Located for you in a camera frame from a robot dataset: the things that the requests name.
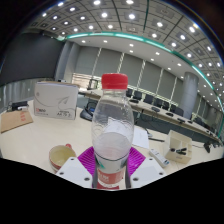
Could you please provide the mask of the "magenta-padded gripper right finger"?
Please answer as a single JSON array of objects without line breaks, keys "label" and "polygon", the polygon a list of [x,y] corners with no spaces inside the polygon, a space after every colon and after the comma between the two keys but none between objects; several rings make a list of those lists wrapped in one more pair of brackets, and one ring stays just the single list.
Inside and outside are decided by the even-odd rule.
[{"label": "magenta-padded gripper right finger", "polygon": [[135,148],[130,149],[125,173],[127,189],[146,186],[165,176],[165,171],[154,158],[145,157]]}]

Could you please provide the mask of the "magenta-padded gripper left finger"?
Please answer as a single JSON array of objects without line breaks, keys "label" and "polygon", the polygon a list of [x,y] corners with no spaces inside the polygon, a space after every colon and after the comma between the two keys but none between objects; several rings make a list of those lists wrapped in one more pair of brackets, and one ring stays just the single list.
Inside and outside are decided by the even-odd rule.
[{"label": "magenta-padded gripper left finger", "polygon": [[78,157],[70,157],[56,175],[84,188],[96,188],[94,149],[89,147]]}]

